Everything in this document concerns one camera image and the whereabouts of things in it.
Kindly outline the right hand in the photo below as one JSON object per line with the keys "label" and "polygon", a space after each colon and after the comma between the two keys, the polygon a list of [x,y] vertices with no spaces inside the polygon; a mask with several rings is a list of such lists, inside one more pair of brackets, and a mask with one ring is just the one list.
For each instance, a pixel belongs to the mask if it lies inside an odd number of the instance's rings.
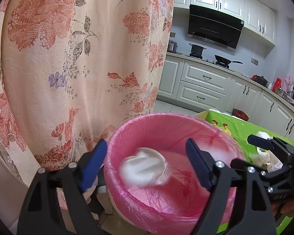
{"label": "right hand", "polygon": [[294,217],[294,199],[288,201],[279,212],[285,214],[289,218]]}

